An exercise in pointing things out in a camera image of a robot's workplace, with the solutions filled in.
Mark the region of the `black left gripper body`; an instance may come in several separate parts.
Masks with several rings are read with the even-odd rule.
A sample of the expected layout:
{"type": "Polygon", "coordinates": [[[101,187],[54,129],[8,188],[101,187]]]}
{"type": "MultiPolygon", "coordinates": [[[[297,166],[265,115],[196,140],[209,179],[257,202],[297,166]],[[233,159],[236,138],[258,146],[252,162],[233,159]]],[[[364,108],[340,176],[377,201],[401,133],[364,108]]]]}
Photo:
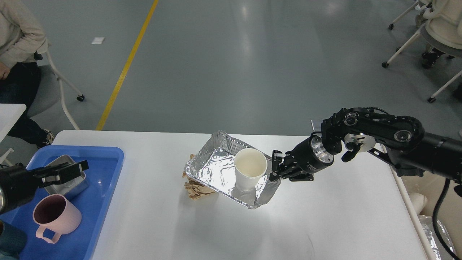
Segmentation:
{"type": "Polygon", "coordinates": [[[39,179],[24,166],[10,166],[1,169],[0,212],[6,213],[30,202],[39,186],[39,179]]]}

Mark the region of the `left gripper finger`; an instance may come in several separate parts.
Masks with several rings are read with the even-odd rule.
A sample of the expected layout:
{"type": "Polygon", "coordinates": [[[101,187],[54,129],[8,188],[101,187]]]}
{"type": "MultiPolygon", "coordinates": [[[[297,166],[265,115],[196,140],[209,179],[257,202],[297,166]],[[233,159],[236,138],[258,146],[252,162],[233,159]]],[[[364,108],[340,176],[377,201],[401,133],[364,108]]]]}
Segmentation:
{"type": "Polygon", "coordinates": [[[30,170],[30,173],[35,177],[48,177],[48,176],[58,176],[59,171],[65,167],[71,166],[72,163],[61,163],[58,165],[49,165],[44,167],[39,167],[33,170],[30,170]]]}
{"type": "Polygon", "coordinates": [[[81,171],[89,169],[88,161],[74,162],[71,166],[60,170],[59,175],[48,177],[36,177],[36,185],[39,188],[51,185],[64,184],[80,176],[81,171]]]}

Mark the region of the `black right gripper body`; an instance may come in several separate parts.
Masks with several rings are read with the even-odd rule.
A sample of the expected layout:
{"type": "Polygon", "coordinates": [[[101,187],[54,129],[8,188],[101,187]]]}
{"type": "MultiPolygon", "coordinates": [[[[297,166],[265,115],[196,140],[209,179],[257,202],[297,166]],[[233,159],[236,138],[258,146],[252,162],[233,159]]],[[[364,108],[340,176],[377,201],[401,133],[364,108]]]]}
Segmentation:
{"type": "Polygon", "coordinates": [[[313,181],[315,173],[334,162],[334,156],[324,148],[318,135],[310,136],[285,155],[283,178],[292,182],[313,181]]]}

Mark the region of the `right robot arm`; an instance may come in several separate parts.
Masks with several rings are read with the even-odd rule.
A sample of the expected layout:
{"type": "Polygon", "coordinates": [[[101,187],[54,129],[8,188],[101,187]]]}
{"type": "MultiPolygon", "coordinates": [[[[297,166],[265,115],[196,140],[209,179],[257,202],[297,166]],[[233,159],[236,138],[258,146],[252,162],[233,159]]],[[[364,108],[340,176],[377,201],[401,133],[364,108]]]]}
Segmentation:
{"type": "Polygon", "coordinates": [[[419,176],[430,172],[444,177],[444,187],[432,213],[432,226],[444,250],[457,260],[437,225],[440,207],[455,182],[454,191],[461,196],[462,145],[460,140],[426,132],[421,122],[411,116],[394,116],[376,107],[342,108],[322,120],[320,130],[294,149],[282,153],[274,150],[271,157],[270,181],[313,181],[314,173],[334,162],[342,151],[343,162],[360,152],[368,152],[390,165],[399,177],[419,176]]]}

